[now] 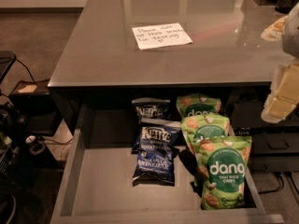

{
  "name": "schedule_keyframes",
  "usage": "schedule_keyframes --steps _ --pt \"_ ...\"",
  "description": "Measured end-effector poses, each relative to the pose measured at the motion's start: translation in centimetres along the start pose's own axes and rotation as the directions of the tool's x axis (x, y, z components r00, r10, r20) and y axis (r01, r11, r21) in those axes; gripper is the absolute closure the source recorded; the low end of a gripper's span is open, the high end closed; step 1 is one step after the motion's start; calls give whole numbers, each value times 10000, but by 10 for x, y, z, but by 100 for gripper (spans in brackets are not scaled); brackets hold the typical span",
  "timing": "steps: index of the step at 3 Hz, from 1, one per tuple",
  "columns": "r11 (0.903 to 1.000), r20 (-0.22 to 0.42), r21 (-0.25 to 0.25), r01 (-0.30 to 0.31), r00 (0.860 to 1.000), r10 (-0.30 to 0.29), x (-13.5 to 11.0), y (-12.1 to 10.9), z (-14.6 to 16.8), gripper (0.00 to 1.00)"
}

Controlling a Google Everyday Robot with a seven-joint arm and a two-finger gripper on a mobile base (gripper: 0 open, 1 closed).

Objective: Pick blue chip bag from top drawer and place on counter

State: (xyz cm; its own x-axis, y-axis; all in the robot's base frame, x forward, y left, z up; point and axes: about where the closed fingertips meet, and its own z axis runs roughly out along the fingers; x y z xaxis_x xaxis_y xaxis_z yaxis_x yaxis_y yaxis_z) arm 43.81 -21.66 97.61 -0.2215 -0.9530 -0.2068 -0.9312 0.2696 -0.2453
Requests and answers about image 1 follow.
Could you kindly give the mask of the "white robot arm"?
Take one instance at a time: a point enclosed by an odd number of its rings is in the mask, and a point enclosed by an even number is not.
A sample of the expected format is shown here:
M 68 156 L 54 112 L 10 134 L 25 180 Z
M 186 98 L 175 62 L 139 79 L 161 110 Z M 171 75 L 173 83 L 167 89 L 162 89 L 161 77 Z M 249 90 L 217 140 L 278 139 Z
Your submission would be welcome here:
M 263 121 L 279 123 L 299 104 L 299 4 L 287 16 L 266 28 L 261 38 L 268 41 L 281 40 L 283 51 L 295 58 L 290 65 L 280 65 L 275 70 L 270 94 L 261 113 Z

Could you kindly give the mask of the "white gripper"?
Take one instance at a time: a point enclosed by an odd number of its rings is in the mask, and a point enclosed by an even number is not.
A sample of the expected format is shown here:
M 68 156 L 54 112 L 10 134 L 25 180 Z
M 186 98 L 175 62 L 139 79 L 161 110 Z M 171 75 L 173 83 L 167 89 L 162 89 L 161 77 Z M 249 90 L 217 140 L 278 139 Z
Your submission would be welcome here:
M 279 123 L 287 118 L 299 103 L 299 63 L 280 65 L 274 72 L 269 94 L 261 113 L 263 121 Z

